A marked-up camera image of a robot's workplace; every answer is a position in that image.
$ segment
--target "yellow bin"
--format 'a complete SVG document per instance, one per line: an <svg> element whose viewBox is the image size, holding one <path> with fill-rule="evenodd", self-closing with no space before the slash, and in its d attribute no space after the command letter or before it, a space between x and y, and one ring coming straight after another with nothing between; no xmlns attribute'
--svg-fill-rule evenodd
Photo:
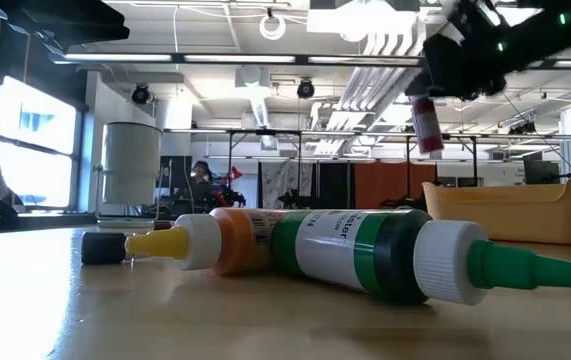
<svg viewBox="0 0 571 360"><path fill-rule="evenodd" d="M571 178L564 185L444 188L423 183L429 214L468 220L492 240L571 245Z"/></svg>

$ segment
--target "green nozzle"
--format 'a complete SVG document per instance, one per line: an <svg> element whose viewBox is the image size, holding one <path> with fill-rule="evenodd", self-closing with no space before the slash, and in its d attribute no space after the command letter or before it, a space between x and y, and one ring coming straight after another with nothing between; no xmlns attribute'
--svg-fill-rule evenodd
<svg viewBox="0 0 571 360"><path fill-rule="evenodd" d="M475 241L467 257L467 276L477 288L535 289L571 287L571 262L546 258L527 249Z"/></svg>

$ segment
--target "wooden table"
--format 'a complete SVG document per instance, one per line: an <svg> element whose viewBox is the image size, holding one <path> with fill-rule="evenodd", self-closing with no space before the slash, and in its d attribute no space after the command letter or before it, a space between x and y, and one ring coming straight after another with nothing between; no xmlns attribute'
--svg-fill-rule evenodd
<svg viewBox="0 0 571 360"><path fill-rule="evenodd" d="M0 234L0 359L571 359L571 289L393 307L165 259L82 267L82 229ZM571 247L532 246L571 260Z"/></svg>

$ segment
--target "yellow nozzle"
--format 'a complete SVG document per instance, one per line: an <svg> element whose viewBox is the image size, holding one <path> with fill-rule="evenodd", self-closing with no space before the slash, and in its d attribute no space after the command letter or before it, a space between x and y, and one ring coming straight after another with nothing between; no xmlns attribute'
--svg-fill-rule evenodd
<svg viewBox="0 0 571 360"><path fill-rule="evenodd" d="M133 254L185 259L189 251L188 243L187 230L175 226L147 235L132 236L125 242L125 248Z"/></svg>

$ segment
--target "window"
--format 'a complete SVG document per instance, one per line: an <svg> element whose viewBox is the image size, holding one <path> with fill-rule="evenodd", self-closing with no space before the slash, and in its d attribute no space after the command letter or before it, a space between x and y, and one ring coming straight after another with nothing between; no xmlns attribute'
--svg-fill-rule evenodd
<svg viewBox="0 0 571 360"><path fill-rule="evenodd" d="M0 86L0 164L9 188L26 206L70 205L76 109L5 77Z"/></svg>

